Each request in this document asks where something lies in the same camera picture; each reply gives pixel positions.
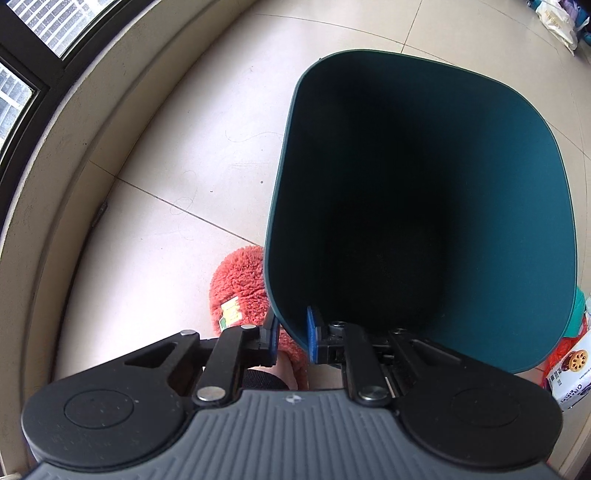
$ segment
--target cookie image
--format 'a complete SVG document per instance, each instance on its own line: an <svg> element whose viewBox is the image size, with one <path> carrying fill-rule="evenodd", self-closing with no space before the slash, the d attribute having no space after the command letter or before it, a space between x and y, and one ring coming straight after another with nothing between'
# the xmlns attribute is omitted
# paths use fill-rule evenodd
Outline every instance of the cookie image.
<svg viewBox="0 0 591 480"><path fill-rule="evenodd" d="M577 350L569 360L569 370L578 372L587 363L587 350Z"/></svg>
<svg viewBox="0 0 591 480"><path fill-rule="evenodd" d="M560 366L560 369L563 372L567 372L568 370L570 370L570 359L575 355L576 352L570 352L567 356L564 357L564 360L562 360L562 365Z"/></svg>

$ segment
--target snack package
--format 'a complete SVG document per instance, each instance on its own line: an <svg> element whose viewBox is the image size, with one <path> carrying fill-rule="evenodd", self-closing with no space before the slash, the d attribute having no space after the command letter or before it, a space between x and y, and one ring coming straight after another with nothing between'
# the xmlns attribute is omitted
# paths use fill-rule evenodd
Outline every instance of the snack package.
<svg viewBox="0 0 591 480"><path fill-rule="evenodd" d="M585 333L546 376L552 396L567 410L591 390L591 332Z"/></svg>

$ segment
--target trash can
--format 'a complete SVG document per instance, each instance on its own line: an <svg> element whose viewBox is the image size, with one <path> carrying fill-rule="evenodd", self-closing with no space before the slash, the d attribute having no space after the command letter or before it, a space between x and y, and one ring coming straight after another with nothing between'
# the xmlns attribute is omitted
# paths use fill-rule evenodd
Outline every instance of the trash can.
<svg viewBox="0 0 591 480"><path fill-rule="evenodd" d="M265 245L272 308L302 347L315 305L525 371L565 331L576 265L560 152L519 93L370 50L303 74Z"/></svg>

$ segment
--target plastic bag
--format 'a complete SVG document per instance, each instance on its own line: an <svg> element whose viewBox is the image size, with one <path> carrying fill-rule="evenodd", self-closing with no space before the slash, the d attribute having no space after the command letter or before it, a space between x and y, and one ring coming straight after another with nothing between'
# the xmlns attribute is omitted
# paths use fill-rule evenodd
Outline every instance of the plastic bag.
<svg viewBox="0 0 591 480"><path fill-rule="evenodd" d="M558 0L542 0L535 9L540 21L550 30L562 44L574 55L577 48L577 34L574 21L570 15L560 6Z"/></svg>

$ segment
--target metal screw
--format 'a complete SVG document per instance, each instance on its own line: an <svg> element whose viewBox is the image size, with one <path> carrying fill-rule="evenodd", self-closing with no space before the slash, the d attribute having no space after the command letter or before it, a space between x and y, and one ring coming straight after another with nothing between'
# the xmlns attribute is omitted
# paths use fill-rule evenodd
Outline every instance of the metal screw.
<svg viewBox="0 0 591 480"><path fill-rule="evenodd" d="M221 400L226 396L226 391L222 387L203 387L197 390L197 398L203 401Z"/></svg>
<svg viewBox="0 0 591 480"><path fill-rule="evenodd" d="M388 396L388 390L377 385L370 385L359 390L359 396L369 401L383 400Z"/></svg>

